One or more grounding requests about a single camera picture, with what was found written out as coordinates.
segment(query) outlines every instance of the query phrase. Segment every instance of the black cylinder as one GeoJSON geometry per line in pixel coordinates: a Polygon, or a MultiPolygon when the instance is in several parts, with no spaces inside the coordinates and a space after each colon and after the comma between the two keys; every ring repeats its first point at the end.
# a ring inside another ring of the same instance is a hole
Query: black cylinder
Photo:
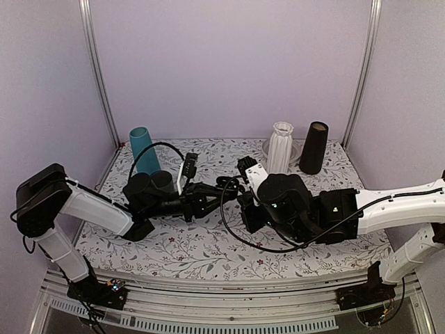
{"type": "Polygon", "coordinates": [[[329,127],[325,123],[311,123],[300,158],[302,172],[310,175],[320,172],[325,157],[328,130],[329,127]]]}
{"type": "Polygon", "coordinates": [[[150,175],[153,183],[159,190],[171,193],[175,191],[172,175],[166,170],[158,170],[150,175]]]}

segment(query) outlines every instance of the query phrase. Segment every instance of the teal cylinder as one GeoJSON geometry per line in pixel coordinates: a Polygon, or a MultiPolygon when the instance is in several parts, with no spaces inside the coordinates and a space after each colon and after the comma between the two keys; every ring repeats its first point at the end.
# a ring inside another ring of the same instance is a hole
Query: teal cylinder
{"type": "MultiPolygon", "coordinates": [[[[146,127],[137,127],[132,129],[130,131],[130,143],[134,159],[136,159],[144,148],[153,144],[152,138],[150,137],[146,127]]],[[[161,166],[159,165],[159,160],[156,156],[156,151],[154,148],[150,148],[139,159],[138,163],[136,164],[136,170],[138,173],[147,173],[148,175],[161,170],[161,166]]]]}

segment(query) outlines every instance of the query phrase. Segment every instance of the floral pattern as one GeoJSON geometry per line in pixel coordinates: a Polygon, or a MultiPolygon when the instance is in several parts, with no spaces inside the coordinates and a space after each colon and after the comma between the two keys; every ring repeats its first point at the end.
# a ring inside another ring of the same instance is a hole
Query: floral pattern
{"type": "MultiPolygon", "coordinates": [[[[183,153],[199,154],[195,182],[215,184],[217,176],[236,175],[237,160],[250,155],[263,165],[266,157],[258,139],[186,139],[167,141],[183,153]]],[[[181,159],[170,148],[158,146],[163,170],[176,178],[181,159]]],[[[101,193],[125,202],[122,187],[127,183],[133,156],[129,143],[112,167],[101,193]]],[[[322,171],[306,175],[298,163],[289,172],[301,176],[316,195],[322,190],[362,188],[346,153],[336,141],[327,144],[322,171]]],[[[270,228],[250,234],[244,228],[236,201],[225,205],[229,226],[240,237],[268,248],[288,248],[270,228]]],[[[265,280],[320,276],[364,269],[391,252],[384,231],[335,245],[313,244],[287,254],[264,253],[248,247],[224,229],[218,210],[205,218],[186,223],[181,218],[152,219],[156,229],[137,243],[123,240],[108,230],[85,223],[76,247],[94,267],[138,275],[200,280],[265,280]]]]}

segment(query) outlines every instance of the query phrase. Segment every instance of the white vase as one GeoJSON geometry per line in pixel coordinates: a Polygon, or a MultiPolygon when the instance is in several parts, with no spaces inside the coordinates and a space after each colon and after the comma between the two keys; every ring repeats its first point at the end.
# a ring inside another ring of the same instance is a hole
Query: white vase
{"type": "Polygon", "coordinates": [[[276,122],[270,137],[267,156],[267,171],[270,174],[286,174],[292,150],[293,126],[287,122],[276,122]]]}

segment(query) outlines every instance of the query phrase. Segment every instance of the lavender wall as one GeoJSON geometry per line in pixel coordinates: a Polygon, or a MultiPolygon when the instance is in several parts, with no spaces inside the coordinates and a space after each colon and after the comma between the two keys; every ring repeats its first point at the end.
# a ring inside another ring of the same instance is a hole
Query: lavender wall
{"type": "Polygon", "coordinates": [[[92,1],[119,133],[266,137],[278,120],[341,138],[370,1],[92,1]]]}
{"type": "MultiPolygon", "coordinates": [[[[371,189],[414,186],[445,169],[445,6],[442,1],[385,1],[359,120],[349,149],[371,189]]],[[[417,227],[388,231],[399,247],[417,227]]],[[[419,280],[438,333],[445,333],[445,254],[424,264],[419,280]]]]}
{"type": "Polygon", "coordinates": [[[0,333],[24,334],[46,264],[9,221],[15,189],[53,162],[92,186],[113,148],[77,0],[2,1],[0,38],[0,333]]]}

